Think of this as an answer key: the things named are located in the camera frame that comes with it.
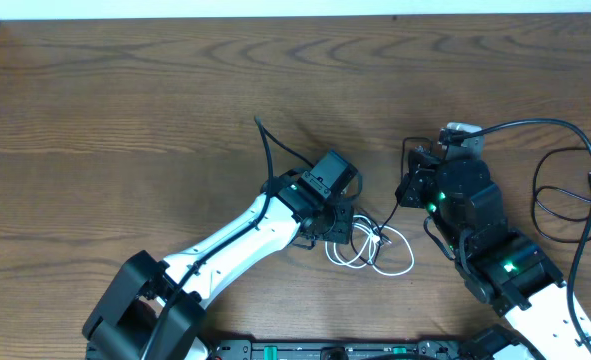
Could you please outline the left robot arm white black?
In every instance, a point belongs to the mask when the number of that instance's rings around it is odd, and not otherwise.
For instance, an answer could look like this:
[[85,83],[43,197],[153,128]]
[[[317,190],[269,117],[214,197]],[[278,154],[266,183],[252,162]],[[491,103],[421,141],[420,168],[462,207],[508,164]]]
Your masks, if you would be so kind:
[[89,359],[208,359],[206,310],[240,275],[294,239],[346,244],[358,170],[334,151],[310,169],[270,178],[239,217],[205,240],[155,260],[131,256],[83,325]]

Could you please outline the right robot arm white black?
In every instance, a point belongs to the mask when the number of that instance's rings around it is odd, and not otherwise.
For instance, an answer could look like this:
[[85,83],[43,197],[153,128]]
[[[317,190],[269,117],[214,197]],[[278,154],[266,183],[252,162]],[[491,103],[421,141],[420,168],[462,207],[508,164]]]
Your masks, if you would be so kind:
[[402,207],[422,208],[466,288],[505,319],[462,348],[475,359],[591,359],[591,320],[544,250],[510,226],[486,163],[468,153],[440,158],[412,150],[396,190]]

